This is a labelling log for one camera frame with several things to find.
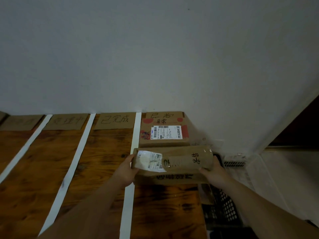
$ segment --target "white line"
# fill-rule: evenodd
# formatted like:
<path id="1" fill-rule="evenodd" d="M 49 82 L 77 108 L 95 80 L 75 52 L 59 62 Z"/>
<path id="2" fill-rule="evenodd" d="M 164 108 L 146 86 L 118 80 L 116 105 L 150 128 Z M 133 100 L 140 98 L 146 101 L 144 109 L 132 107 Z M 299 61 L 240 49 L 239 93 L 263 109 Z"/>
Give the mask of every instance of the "white line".
<path id="1" fill-rule="evenodd" d="M 56 216 L 59 213 L 59 210 L 60 210 L 61 205 L 63 203 L 64 197 L 66 195 L 66 192 L 68 191 L 69 185 L 70 185 L 71 180 L 74 176 L 75 169 L 78 166 L 78 162 L 80 160 L 81 154 L 82 154 L 84 146 L 86 144 L 87 137 L 89 136 L 89 133 L 90 133 L 93 121 L 94 121 L 94 117 L 95 117 L 95 113 L 90 115 L 90 118 L 86 124 L 83 135 L 82 135 L 81 140 L 79 142 L 78 148 L 74 154 L 72 163 L 71 163 L 69 170 L 66 173 L 66 175 L 62 181 L 62 184 L 59 188 L 58 193 L 56 194 L 56 197 L 54 199 L 53 205 L 51 206 L 49 215 L 47 216 L 39 235 L 41 235 L 42 232 L 44 232 L 46 229 L 48 229 L 48 227 L 50 225 L 52 225 L 54 223 Z"/>
<path id="2" fill-rule="evenodd" d="M 23 157 L 23 155 L 29 149 L 30 145 L 37 138 L 37 136 L 40 134 L 40 132 L 45 127 L 45 125 L 48 123 L 48 121 L 50 120 L 51 117 L 52 117 L 52 115 L 46 115 L 45 119 L 43 119 L 42 123 L 34 131 L 32 136 L 27 140 L 26 144 L 20 149 L 20 151 L 17 153 L 17 155 L 14 156 L 14 158 L 10 161 L 10 163 L 7 165 L 7 167 L 3 170 L 3 172 L 0 174 L 0 184 L 8 176 L 8 174 L 11 172 L 11 170 L 14 168 L 14 166 L 19 162 L 19 160 Z"/>
<path id="3" fill-rule="evenodd" d="M 133 153 L 134 148 L 138 148 L 139 132 L 140 132 L 140 127 L 141 127 L 141 118 L 142 118 L 142 113 L 137 112 L 136 116 L 135 116 L 131 154 Z M 135 189 L 135 185 L 133 183 L 125 188 L 121 227 L 120 227 L 120 239 L 130 239 L 132 213 L 133 213 L 134 189 Z"/>

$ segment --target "wooden surface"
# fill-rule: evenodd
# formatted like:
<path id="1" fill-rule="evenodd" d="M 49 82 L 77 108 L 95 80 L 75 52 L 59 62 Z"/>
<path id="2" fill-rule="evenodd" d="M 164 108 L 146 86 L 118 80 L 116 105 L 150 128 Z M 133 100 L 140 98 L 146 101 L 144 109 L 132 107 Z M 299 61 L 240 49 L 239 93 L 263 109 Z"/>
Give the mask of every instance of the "wooden surface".
<path id="1" fill-rule="evenodd" d="M 85 125 L 82 130 L 42 131 L 0 184 L 1 238 L 37 237 Z M 31 134 L 0 132 L 3 169 Z M 133 129 L 91 129 L 58 218 L 109 179 L 130 153 L 132 135 Z M 124 190 L 105 218 L 108 238 L 119 237 L 123 200 Z M 207 238 L 197 186 L 136 186 L 131 238 Z"/>

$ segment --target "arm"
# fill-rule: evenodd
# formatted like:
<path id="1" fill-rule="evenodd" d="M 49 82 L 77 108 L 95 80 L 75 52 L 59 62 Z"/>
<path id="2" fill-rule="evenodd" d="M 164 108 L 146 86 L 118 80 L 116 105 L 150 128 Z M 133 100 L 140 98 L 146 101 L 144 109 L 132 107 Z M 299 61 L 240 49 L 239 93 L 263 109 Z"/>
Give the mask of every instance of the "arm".
<path id="1" fill-rule="evenodd" d="M 260 239 L 319 238 L 319 229 L 282 210 L 234 180 L 214 156 L 214 169 L 200 172 L 217 188 L 224 190 L 248 220 Z"/>
<path id="2" fill-rule="evenodd" d="M 67 214 L 51 225 L 38 238 L 97 238 L 103 237 L 103 221 L 120 189 L 130 185 L 138 172 L 131 169 L 134 155 L 128 156 L 113 176 L 92 195 L 81 201 Z"/>

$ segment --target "person's right hand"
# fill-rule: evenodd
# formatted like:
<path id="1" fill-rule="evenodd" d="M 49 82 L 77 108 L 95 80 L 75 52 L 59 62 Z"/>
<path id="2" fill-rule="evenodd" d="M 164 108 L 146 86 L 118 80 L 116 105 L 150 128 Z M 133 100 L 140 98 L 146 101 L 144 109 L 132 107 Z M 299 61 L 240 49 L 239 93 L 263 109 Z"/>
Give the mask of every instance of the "person's right hand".
<path id="1" fill-rule="evenodd" d="M 213 169 L 211 171 L 208 171 L 204 168 L 200 168 L 199 171 L 207 178 L 209 183 L 219 189 L 226 189 L 226 187 L 231 183 L 233 179 L 220 165 L 218 158 L 214 156 L 213 159 Z"/>

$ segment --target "black plastic basket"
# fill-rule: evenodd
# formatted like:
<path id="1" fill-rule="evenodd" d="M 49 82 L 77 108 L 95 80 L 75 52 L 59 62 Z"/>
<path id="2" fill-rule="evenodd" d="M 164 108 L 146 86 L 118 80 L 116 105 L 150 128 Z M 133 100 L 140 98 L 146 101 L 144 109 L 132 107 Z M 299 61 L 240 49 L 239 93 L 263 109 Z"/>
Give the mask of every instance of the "black plastic basket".
<path id="1" fill-rule="evenodd" d="M 220 155 L 217 156 L 221 166 L 223 166 Z M 221 189 L 212 185 L 202 185 L 211 190 L 214 197 L 214 205 L 202 205 L 205 215 L 205 223 L 207 230 L 213 230 L 218 227 L 242 227 L 242 222 L 238 211 L 232 199 L 226 195 Z"/>

